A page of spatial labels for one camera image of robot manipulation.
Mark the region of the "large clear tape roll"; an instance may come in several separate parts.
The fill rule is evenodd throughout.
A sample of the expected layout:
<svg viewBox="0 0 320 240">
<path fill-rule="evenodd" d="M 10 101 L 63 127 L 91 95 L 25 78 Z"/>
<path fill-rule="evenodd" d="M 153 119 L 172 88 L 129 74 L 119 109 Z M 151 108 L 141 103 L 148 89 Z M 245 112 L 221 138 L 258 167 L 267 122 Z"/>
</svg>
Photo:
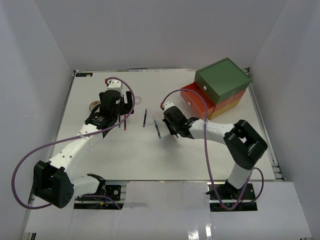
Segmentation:
<svg viewBox="0 0 320 240">
<path fill-rule="evenodd" d="M 96 100 L 93 101 L 90 105 L 89 105 L 89 111 L 91 112 L 97 105 L 99 105 L 101 102 Z"/>
</svg>

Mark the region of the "blue pen refill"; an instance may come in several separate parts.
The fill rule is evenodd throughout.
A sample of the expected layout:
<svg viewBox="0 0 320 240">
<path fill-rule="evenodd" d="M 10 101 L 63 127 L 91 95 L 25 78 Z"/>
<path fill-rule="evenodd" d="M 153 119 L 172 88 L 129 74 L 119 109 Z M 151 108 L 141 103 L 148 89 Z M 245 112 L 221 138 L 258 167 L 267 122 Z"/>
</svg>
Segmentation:
<svg viewBox="0 0 320 240">
<path fill-rule="evenodd" d="M 157 132 L 157 136 L 158 136 L 159 139 L 161 139 L 162 137 L 161 137 L 161 133 L 160 133 L 160 129 L 159 129 L 158 123 L 157 123 L 157 121 L 155 119 L 153 120 L 153 122 L 154 122 L 154 126 L 155 126 L 155 129 L 156 129 L 156 132 Z"/>
</svg>

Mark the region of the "purple pen refill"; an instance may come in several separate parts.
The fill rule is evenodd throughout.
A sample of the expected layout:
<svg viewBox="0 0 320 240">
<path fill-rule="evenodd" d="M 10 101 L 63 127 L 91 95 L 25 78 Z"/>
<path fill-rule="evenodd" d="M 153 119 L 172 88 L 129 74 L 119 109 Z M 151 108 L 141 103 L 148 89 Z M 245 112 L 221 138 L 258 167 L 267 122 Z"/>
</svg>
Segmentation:
<svg viewBox="0 0 320 240">
<path fill-rule="evenodd" d="M 147 113 L 148 113 L 148 109 L 145 109 L 144 116 L 143 116 L 143 125 L 142 125 L 143 128 L 146 126 Z"/>
</svg>

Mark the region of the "green drawer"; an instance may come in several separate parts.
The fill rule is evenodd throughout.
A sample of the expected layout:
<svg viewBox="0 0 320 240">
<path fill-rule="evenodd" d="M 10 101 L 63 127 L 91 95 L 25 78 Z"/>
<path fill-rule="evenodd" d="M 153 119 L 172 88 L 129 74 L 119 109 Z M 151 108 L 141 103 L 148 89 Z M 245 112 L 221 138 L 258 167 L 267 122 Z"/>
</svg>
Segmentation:
<svg viewBox="0 0 320 240">
<path fill-rule="evenodd" d="M 214 76 L 212 73 L 196 71 L 194 81 L 206 93 L 206 95 L 215 103 L 218 103 L 220 96 L 214 90 Z"/>
</svg>

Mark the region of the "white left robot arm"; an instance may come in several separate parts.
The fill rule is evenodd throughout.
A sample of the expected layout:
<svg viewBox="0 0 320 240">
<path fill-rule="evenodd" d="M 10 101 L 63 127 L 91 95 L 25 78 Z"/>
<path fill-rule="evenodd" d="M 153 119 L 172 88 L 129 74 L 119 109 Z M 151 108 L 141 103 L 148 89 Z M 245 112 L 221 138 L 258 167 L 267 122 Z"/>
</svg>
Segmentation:
<svg viewBox="0 0 320 240">
<path fill-rule="evenodd" d="M 32 193 L 58 208 L 64 208 L 72 198 L 90 195 L 99 200 L 105 196 L 106 181 L 88 173 L 73 178 L 77 165 L 93 147 L 102 141 L 120 116 L 133 113 L 132 92 L 122 95 L 117 90 L 99 93 L 95 106 L 77 134 L 59 153 L 48 161 L 39 161 L 33 168 Z"/>
</svg>

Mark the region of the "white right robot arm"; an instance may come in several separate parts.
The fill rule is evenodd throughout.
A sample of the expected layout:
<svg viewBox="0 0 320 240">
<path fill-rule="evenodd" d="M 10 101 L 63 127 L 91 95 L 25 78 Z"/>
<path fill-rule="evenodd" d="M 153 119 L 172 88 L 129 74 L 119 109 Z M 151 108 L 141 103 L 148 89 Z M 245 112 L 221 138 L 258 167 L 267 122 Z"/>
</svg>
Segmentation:
<svg viewBox="0 0 320 240">
<path fill-rule="evenodd" d="M 244 193 L 244 185 L 258 160 L 268 149 L 266 141 L 246 121 L 236 123 L 205 122 L 198 117 L 186 118 L 172 103 L 165 104 L 163 121 L 171 135 L 189 139 L 206 139 L 223 144 L 229 150 L 234 166 L 230 176 L 218 192 L 236 200 Z"/>
</svg>

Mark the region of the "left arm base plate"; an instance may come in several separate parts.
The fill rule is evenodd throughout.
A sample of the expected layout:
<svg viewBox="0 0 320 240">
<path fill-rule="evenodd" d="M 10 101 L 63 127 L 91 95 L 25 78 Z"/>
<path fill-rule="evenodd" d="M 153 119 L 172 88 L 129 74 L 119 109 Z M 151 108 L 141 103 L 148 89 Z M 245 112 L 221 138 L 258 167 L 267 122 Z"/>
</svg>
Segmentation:
<svg viewBox="0 0 320 240">
<path fill-rule="evenodd" d="M 99 193 L 79 196 L 74 202 L 78 210 L 121 210 L 126 198 L 126 187 L 119 184 L 103 186 Z"/>
</svg>

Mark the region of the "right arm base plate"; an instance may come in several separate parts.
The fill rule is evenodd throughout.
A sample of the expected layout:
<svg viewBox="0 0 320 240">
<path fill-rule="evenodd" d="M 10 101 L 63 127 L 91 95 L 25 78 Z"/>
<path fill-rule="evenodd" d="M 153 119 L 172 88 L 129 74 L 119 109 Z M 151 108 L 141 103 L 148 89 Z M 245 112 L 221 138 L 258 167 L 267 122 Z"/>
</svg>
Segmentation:
<svg viewBox="0 0 320 240">
<path fill-rule="evenodd" d="M 215 184 L 215 186 L 225 206 L 228 208 L 232 208 L 238 200 L 241 190 L 239 190 L 238 193 L 232 191 L 228 192 L 225 188 L 224 182 L 222 182 L 221 184 Z M 209 206 L 212 213 L 229 212 L 219 202 L 211 183 L 208 184 L 208 190 L 206 194 L 209 197 Z M 258 206 L 256 202 L 253 202 L 256 196 L 257 195 L 254 190 L 253 184 L 248 183 L 238 205 L 233 210 L 233 212 L 256 212 L 258 210 Z"/>
</svg>

